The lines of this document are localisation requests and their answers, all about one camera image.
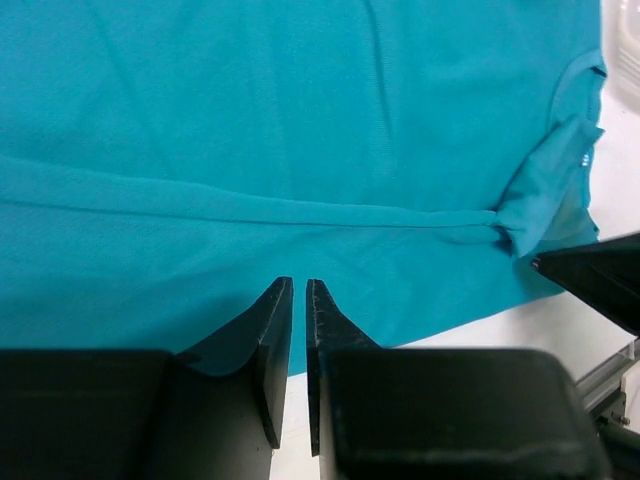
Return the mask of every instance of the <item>black object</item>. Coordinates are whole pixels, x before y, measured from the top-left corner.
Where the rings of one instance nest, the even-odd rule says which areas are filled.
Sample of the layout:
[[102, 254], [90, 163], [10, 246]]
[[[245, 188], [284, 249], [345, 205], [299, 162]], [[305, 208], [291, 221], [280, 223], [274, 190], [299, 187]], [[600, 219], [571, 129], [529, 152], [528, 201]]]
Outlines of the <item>black object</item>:
[[189, 348], [0, 352], [2, 480], [269, 478], [293, 287]]
[[640, 233], [539, 255], [534, 267], [633, 335], [640, 335]]
[[312, 452], [323, 480], [608, 478], [566, 371], [516, 350], [390, 350], [307, 287]]
[[[640, 233], [544, 253], [534, 266], [627, 332], [640, 335]], [[640, 435], [621, 426], [628, 421], [624, 401], [618, 388], [592, 413], [615, 478], [640, 478]]]

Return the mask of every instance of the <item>blue cloth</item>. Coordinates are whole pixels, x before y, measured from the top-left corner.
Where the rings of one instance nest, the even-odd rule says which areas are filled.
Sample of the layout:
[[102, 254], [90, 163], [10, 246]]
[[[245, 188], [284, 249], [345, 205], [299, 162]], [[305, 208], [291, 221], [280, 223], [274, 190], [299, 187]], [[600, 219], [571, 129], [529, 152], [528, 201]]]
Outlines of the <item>blue cloth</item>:
[[277, 276], [383, 345], [592, 242], [599, 0], [0, 6], [0, 346], [181, 350]]

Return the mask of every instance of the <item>white table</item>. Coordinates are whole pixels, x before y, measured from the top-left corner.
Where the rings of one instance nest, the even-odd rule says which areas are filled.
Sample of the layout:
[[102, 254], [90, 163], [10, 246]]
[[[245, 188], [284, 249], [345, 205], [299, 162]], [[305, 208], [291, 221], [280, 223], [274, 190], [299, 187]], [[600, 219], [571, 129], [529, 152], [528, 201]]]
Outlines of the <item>white table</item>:
[[[607, 89], [601, 124], [607, 133], [597, 146], [591, 212], [601, 228], [601, 237], [610, 238], [640, 230], [640, 115], [630, 112]], [[558, 357], [577, 380], [633, 340], [579, 300], [563, 294], [410, 346], [538, 348]], [[273, 458], [273, 480], [320, 478], [318, 459], [311, 458], [310, 453], [306, 388], [306, 375], [289, 378], [282, 448]]]

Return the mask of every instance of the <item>teal fabric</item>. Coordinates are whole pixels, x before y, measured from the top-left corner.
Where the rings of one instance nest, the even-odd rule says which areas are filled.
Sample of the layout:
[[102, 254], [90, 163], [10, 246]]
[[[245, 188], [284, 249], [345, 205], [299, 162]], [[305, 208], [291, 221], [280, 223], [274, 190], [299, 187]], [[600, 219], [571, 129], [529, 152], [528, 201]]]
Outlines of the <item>teal fabric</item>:
[[384, 345], [592, 242], [599, 0], [0, 6], [0, 346], [181, 350], [277, 276]]

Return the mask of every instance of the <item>t-shirt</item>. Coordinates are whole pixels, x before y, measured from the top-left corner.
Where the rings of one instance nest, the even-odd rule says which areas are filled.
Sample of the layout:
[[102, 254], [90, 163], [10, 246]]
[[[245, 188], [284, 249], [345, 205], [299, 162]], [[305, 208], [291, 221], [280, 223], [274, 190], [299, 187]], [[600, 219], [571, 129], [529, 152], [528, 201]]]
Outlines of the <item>t-shirt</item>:
[[382, 345], [593, 242], [599, 0], [0, 7], [0, 346], [180, 351], [278, 276]]

